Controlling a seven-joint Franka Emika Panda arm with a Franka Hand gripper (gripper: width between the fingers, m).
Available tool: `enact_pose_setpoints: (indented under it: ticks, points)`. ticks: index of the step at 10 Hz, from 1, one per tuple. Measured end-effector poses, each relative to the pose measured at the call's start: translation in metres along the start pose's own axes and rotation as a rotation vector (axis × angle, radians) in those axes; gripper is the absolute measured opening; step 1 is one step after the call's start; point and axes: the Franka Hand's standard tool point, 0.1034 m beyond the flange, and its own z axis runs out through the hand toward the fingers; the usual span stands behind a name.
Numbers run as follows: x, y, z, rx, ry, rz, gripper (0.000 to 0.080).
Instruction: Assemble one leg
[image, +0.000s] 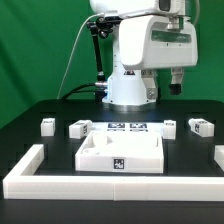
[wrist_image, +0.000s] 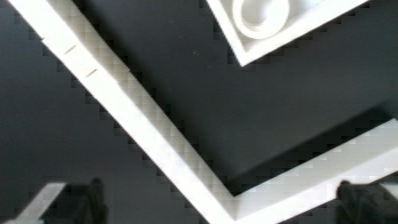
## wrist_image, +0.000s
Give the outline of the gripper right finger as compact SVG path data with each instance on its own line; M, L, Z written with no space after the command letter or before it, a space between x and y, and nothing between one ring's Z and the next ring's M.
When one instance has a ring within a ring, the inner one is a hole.
M398 224L398 183L342 181L335 196L335 224Z

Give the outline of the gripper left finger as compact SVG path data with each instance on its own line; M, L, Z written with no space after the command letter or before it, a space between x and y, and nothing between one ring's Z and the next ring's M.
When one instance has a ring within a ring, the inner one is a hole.
M106 215L104 186L94 178L88 184L48 183L5 224L106 224Z

